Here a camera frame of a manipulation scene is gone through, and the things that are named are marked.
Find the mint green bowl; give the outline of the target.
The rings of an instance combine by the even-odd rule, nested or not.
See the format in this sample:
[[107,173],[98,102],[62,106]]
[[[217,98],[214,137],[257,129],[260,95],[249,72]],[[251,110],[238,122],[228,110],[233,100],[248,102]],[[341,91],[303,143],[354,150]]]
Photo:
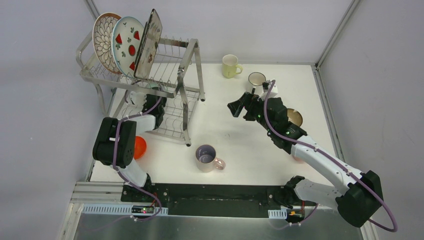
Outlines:
[[163,90],[163,86],[162,86],[162,85],[160,85],[160,84],[157,84],[157,83],[155,83],[155,82],[148,83],[148,84],[146,85],[146,87],[147,87],[148,89],[153,89],[153,90],[156,90],[156,91],[162,91],[162,90]]

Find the orange plastic bowl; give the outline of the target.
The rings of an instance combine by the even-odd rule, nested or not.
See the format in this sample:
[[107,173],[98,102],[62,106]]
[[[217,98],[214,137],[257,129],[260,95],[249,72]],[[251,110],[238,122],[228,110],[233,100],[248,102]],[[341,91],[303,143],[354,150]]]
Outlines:
[[143,157],[143,155],[146,153],[146,151],[147,151],[146,140],[144,138],[142,138],[141,136],[136,136],[135,137],[135,143],[134,143],[133,158],[135,160],[140,159],[141,157]]

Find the brown patterned small bowl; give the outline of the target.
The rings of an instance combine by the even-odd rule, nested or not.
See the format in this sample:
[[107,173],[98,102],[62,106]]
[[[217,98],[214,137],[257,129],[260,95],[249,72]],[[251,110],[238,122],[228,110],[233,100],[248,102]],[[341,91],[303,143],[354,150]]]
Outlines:
[[293,109],[293,108],[288,108],[287,109],[287,117],[288,120],[295,124],[296,126],[301,127],[303,124],[303,117],[300,114],[300,112],[298,112],[297,110]]

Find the square flower pattern plate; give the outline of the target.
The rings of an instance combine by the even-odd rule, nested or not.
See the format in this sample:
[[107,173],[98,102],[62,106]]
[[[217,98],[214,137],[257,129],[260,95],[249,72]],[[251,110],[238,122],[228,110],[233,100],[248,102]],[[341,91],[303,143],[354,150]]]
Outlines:
[[153,8],[143,30],[135,61],[134,77],[148,78],[162,35],[163,25],[158,12]]

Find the watermelon pattern round plate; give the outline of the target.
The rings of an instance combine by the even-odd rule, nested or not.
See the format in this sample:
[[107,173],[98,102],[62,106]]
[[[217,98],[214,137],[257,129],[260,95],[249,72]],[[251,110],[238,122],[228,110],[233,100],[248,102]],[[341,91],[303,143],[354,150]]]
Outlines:
[[127,77],[134,77],[143,31],[143,25],[131,16],[119,19],[112,30],[112,56],[118,70]]

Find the floral petal brown-rim plate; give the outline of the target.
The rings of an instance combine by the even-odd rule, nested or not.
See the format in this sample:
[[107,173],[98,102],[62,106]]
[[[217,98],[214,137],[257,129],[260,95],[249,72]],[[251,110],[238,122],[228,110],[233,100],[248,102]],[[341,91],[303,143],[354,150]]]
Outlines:
[[92,42],[99,62],[110,72],[120,74],[112,54],[112,32],[121,16],[106,12],[101,14],[93,25]]

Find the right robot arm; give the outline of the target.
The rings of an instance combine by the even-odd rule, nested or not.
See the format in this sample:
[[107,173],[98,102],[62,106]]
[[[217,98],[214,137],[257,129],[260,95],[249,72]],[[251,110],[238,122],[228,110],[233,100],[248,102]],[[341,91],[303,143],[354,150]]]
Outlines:
[[246,110],[243,119],[259,123],[278,148],[303,160],[332,184],[293,177],[283,192],[288,204],[296,205],[303,200],[330,207],[357,228],[362,227],[382,206],[380,177],[371,170],[364,173],[351,167],[321,149],[305,130],[291,122],[281,98],[272,97],[264,101],[259,95],[245,92],[227,107],[235,118]]

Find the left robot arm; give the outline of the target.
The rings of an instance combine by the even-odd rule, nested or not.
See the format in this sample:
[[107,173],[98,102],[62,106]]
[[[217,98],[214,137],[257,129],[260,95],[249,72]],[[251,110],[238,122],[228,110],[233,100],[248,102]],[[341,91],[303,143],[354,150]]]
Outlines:
[[104,117],[92,149],[94,160],[110,166],[127,184],[135,185],[133,195],[143,203],[152,198],[153,189],[145,184],[149,175],[135,160],[136,136],[159,128],[166,102],[165,97],[147,94],[140,112],[120,120]]

